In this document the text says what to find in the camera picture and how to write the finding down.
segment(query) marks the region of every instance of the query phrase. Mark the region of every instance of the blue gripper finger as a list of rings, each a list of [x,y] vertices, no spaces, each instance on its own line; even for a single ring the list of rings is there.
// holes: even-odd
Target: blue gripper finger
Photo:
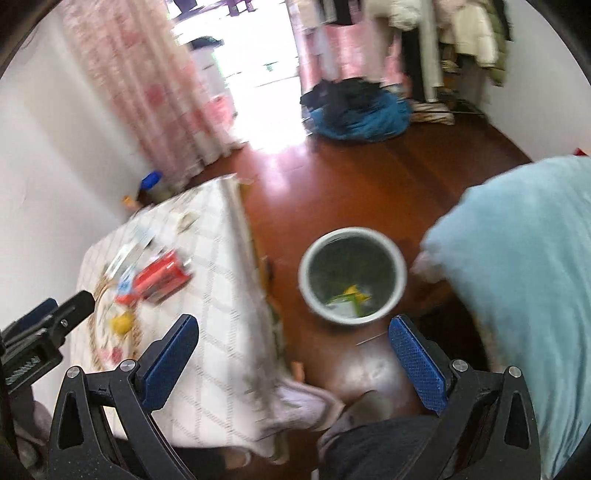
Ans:
[[[153,342],[140,357],[134,386],[146,411],[164,407],[198,340],[197,319],[183,314],[167,334]]]

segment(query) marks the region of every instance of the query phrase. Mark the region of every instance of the pile of clothes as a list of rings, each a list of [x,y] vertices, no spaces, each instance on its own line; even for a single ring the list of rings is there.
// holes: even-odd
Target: pile of clothes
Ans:
[[[336,140],[379,142],[404,132],[411,109],[406,100],[361,78],[322,80],[300,103],[315,130]]]

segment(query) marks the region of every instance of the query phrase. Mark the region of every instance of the white wall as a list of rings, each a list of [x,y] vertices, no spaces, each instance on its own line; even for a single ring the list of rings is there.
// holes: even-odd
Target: white wall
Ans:
[[[504,87],[488,85],[483,110],[532,160],[591,154],[591,86],[552,26],[527,1],[507,2],[513,25]]]
[[[84,253],[124,221],[121,197],[147,170],[50,14],[0,79],[0,327],[75,293]],[[35,384],[50,410],[66,365]]]

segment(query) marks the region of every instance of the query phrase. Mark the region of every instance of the checkered tablecloth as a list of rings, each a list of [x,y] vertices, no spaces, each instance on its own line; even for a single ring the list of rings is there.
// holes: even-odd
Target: checkered tablecloth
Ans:
[[[170,235],[169,222],[177,218],[172,214],[182,211],[194,212],[197,220],[188,231]],[[173,446],[243,446],[272,459],[275,439],[263,425],[279,375],[277,354],[236,177],[212,180],[137,214],[88,250],[78,289],[96,290],[137,225],[162,233],[168,246],[191,256],[194,274],[159,306],[139,306],[139,352],[182,313],[194,315],[200,328],[197,348],[164,408],[154,412],[155,421]],[[70,342],[72,364],[87,373],[97,370],[90,335],[86,321]],[[125,437],[114,409],[107,409],[107,417],[114,435]]]

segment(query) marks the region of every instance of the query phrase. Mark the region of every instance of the metal screw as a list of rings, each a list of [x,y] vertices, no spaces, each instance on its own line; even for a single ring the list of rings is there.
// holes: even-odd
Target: metal screw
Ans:
[[[509,367],[509,375],[519,378],[521,376],[521,370],[518,367]]]
[[[468,364],[464,360],[454,360],[452,365],[453,368],[455,368],[459,372],[465,372],[466,370],[468,370]]]
[[[68,378],[74,378],[80,373],[80,369],[78,367],[70,367],[66,372]]]
[[[133,360],[123,360],[119,368],[124,372],[130,372],[134,369],[135,362]]]

